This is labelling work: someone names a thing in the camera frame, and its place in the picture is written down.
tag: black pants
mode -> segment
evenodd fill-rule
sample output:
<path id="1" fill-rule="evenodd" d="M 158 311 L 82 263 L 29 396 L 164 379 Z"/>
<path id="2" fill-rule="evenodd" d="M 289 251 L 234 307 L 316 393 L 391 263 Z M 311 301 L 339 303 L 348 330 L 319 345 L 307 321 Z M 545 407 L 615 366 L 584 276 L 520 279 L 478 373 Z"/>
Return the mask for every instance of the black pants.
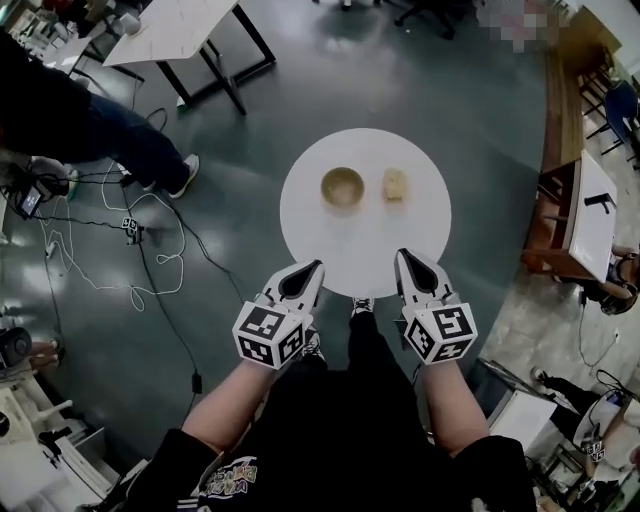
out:
<path id="1" fill-rule="evenodd" d="M 558 377 L 546 378 L 544 386 L 562 393 L 573 408 L 578 411 L 576 414 L 566 407 L 559 406 L 551 415 L 551 421 L 562 432 L 562 435 L 569 441 L 573 441 L 582 417 L 587 413 L 589 407 L 600 398 L 600 395 L 593 391 L 585 391 L 568 380 Z"/>
<path id="2" fill-rule="evenodd" d="M 321 357 L 305 356 L 273 385 L 267 409 L 313 402 L 316 409 L 331 410 L 333 417 L 341 405 L 351 409 L 357 404 L 371 421 L 386 423 L 395 416 L 406 420 L 405 425 L 419 426 L 413 386 L 378 332 L 373 313 L 354 315 L 349 325 L 347 370 L 329 370 Z"/>

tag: shoe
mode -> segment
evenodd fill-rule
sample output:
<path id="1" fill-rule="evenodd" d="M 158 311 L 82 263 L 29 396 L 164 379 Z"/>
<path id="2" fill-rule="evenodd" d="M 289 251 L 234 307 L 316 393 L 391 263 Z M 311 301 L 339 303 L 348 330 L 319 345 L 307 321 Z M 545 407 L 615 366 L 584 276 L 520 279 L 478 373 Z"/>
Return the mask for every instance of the shoe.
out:
<path id="1" fill-rule="evenodd" d="M 189 168 L 189 178 L 187 178 L 187 182 L 184 184 L 184 187 L 178 190 L 178 192 L 175 194 L 169 194 L 171 199 L 180 199 L 200 170 L 200 158 L 198 158 L 197 155 L 189 155 L 185 159 L 184 163 L 187 164 L 187 167 Z"/>
<path id="2" fill-rule="evenodd" d="M 545 372 L 542 368 L 538 366 L 534 366 L 531 368 L 531 379 L 535 382 L 539 382 L 540 384 L 544 384 L 544 381 L 548 379 L 549 376 L 547 372 Z"/>
<path id="3" fill-rule="evenodd" d="M 551 393 L 551 391 L 544 385 L 545 381 L 549 378 L 547 372 L 545 372 L 542 368 L 534 366 L 533 368 L 531 368 L 530 375 L 531 380 L 533 381 L 533 389 L 543 395 L 548 395 Z"/>
<path id="4" fill-rule="evenodd" d="M 309 327 L 305 333 L 305 338 L 307 342 L 300 351 L 300 359 L 305 356 L 318 356 L 324 361 L 324 355 L 320 352 L 320 334 L 318 334 L 318 331 L 314 327 Z"/>
<path id="5" fill-rule="evenodd" d="M 369 299 L 366 297 L 354 297 L 353 298 L 353 311 L 351 312 L 351 317 L 357 315 L 358 313 L 373 313 L 373 303 L 374 299 Z"/>

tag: black shirt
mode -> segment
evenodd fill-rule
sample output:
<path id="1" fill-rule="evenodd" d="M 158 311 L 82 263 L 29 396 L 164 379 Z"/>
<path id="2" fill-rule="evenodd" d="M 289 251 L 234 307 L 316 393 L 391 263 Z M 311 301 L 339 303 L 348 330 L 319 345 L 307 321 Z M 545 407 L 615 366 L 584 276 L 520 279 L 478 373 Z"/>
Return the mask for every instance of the black shirt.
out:
<path id="1" fill-rule="evenodd" d="M 7 149 L 58 160 L 84 144 L 91 93 L 66 74 L 29 60 L 0 30 L 0 142 Z"/>
<path id="2" fill-rule="evenodd" d="M 291 400 L 295 390 L 285 397 L 272 390 L 260 420 L 226 457 L 169 431 L 124 510 L 392 502 L 402 509 L 470 512 L 480 500 L 489 511 L 535 512 L 517 441 L 488 437 L 451 458 L 428 442 L 415 402 L 367 394 L 340 372 L 298 391 L 299 399 Z"/>

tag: jeans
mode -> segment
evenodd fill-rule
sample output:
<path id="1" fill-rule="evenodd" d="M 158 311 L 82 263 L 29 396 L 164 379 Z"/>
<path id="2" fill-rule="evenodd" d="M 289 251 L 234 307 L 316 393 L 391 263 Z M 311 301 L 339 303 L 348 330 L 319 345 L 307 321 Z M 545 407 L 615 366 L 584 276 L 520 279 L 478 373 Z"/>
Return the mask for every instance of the jeans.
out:
<path id="1" fill-rule="evenodd" d="M 186 185 L 189 168 L 173 143 L 132 110 L 92 94 L 85 129 L 87 144 L 67 163 L 111 158 L 143 187 L 155 181 L 175 194 Z"/>

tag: graphic print on shirt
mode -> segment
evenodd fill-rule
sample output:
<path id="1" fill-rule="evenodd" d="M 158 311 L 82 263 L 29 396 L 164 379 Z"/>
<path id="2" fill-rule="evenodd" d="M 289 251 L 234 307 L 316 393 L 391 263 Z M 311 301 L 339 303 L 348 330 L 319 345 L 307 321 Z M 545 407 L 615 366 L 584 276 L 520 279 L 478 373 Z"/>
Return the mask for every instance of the graphic print on shirt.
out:
<path id="1" fill-rule="evenodd" d="M 258 477 L 256 457 L 240 457 L 211 475 L 200 490 L 200 497 L 228 500 L 235 494 L 247 494 Z"/>

